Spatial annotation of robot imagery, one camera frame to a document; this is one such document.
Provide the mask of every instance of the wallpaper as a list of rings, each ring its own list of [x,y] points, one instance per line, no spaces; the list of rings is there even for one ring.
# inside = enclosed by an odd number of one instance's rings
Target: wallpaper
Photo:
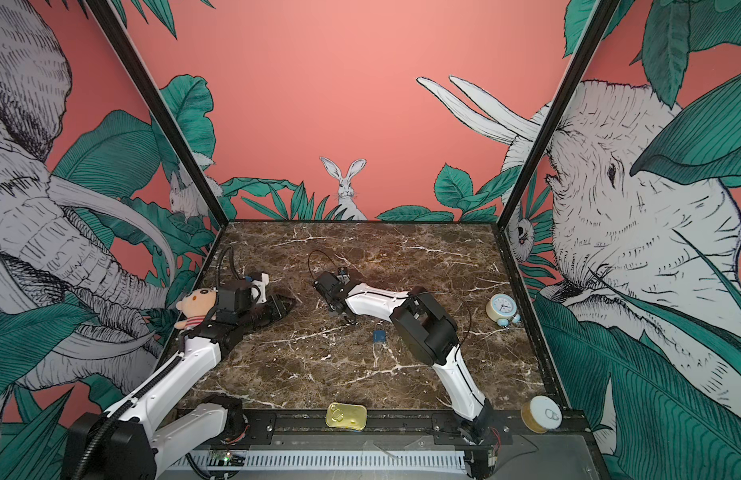
[[[66,429],[151,374],[215,238],[88,16],[0,0],[0,479],[58,478]],[[194,106],[198,84],[164,94]]]
[[[738,479],[741,1],[617,15],[511,218],[512,253],[611,476]]]
[[[112,5],[158,86],[204,80],[174,114],[241,219],[497,220],[577,41],[552,0]]]

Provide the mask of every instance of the red wire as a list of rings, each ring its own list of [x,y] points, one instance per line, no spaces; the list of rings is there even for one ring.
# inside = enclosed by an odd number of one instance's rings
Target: red wire
[[[495,427],[490,427],[490,429],[493,431],[493,435],[495,435],[495,437],[499,440],[499,442],[493,446],[493,455],[495,455],[501,451],[501,436],[499,435],[499,431],[496,430]]]
[[[245,426],[245,429],[244,429],[244,430],[242,431],[242,433],[240,434],[240,436],[239,436],[239,437],[235,438],[235,439],[234,439],[234,440],[232,440],[231,442],[224,442],[224,443],[225,443],[226,445],[231,445],[231,444],[233,444],[233,443],[237,443],[237,442],[239,442],[239,441],[240,441],[240,440],[241,440],[242,438],[244,438],[244,437],[245,437],[245,434],[246,434],[246,433],[248,433],[248,429],[249,429],[249,428],[250,428],[250,423],[248,423],[248,424],[247,424],[247,425]]]

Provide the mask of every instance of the blue padlock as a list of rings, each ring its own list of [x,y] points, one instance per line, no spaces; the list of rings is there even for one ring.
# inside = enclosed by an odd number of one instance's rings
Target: blue padlock
[[[386,331],[374,330],[373,331],[373,343],[386,343]]]

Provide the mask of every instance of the black metal frame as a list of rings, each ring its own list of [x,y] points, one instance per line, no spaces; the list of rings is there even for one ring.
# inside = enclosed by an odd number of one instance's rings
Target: black metal frame
[[[180,410],[183,416],[191,410]],[[493,445],[475,446],[457,435],[455,432],[457,421],[452,410],[368,410],[367,425],[362,432],[331,428],[325,423],[325,410],[304,409],[245,409],[245,416],[250,422],[250,429],[245,438],[230,446],[218,439],[205,442],[201,448],[209,450],[247,450],[251,446],[271,445],[274,436],[395,436],[409,437],[411,441],[422,436],[432,436],[435,445],[452,446],[455,450],[467,452],[486,452]],[[504,425],[508,428],[508,435],[534,436],[537,433],[530,430],[522,421],[517,410],[502,410]],[[562,424],[559,428],[547,432],[545,436],[577,435],[584,438],[592,462],[597,468],[601,480],[610,480],[595,436],[589,428],[589,423],[580,410],[565,410],[562,413]]]
[[[560,83],[555,99],[551,102],[549,112],[544,119],[544,123],[541,125],[541,129],[538,131],[538,137],[535,138],[533,147],[530,149],[528,159],[520,171],[514,189],[504,204],[504,210],[501,212],[499,218],[499,228],[501,230],[504,230],[509,224],[509,218],[514,213],[522,195],[525,193],[525,188],[528,187],[533,172],[538,168],[538,162],[546,155],[546,147],[551,140],[551,136],[555,133],[557,125],[560,123],[562,115],[567,109],[567,104],[573,98],[578,83],[581,82],[581,77],[584,76],[586,67],[589,65],[591,57],[595,54],[597,45],[599,45],[607,24],[610,22],[617,6],[618,0],[599,0],[595,6],[595,11],[589,17],[589,23],[586,30],[581,34],[581,41],[576,47],[573,59],[567,66],[565,77],[563,77],[562,83]]]
[[[533,310],[525,283],[522,282],[522,275],[519,274],[517,263],[511,254],[506,232],[505,230],[500,230],[497,225],[494,225],[493,236],[495,237],[496,245],[499,247],[501,260],[503,260],[506,266],[506,272],[509,274],[509,285],[514,292],[517,309],[519,310],[520,318],[522,318],[522,325],[525,326],[533,353],[535,354],[535,358],[538,359],[538,369],[540,370],[539,373],[541,373],[541,380],[544,382],[546,395],[557,402],[557,405],[562,408],[571,408],[565,394],[565,389],[562,387],[562,382],[557,374],[554,360],[551,358],[548,344],[544,339],[544,333],[541,331],[541,324],[538,322],[535,310]]]
[[[189,149],[178,125],[176,125],[173,115],[165,106],[164,101],[162,101],[160,91],[157,90],[152,77],[141,62],[119,18],[112,11],[106,0],[87,0],[87,2],[91,12],[93,12],[93,16],[98,21],[98,25],[100,25],[101,30],[108,38],[109,43],[112,44],[112,48],[115,49],[120,62],[122,62],[122,65],[130,74],[135,87],[141,93],[146,105],[152,112],[154,120],[157,121],[168,142],[170,142],[176,155],[192,178],[194,185],[199,190],[200,195],[202,195],[205,203],[208,204],[208,210],[216,220],[217,225],[219,225],[219,229],[223,228],[228,223],[226,214],[221,204],[218,203],[218,200],[213,195],[211,187],[208,187],[208,182],[205,181],[202,170],[194,163],[192,151]]]

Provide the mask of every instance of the metal vent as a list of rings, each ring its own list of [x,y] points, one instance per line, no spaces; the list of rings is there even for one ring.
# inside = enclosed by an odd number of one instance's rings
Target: metal vent
[[[416,470],[418,472],[466,473],[462,451],[452,452],[407,452],[394,450],[387,453],[377,451],[297,450],[297,451],[248,451],[233,452],[245,458],[243,467],[220,466],[211,460],[208,451],[193,452],[194,461],[203,468],[214,471],[228,470]],[[186,458],[175,462],[169,469],[188,470]]]

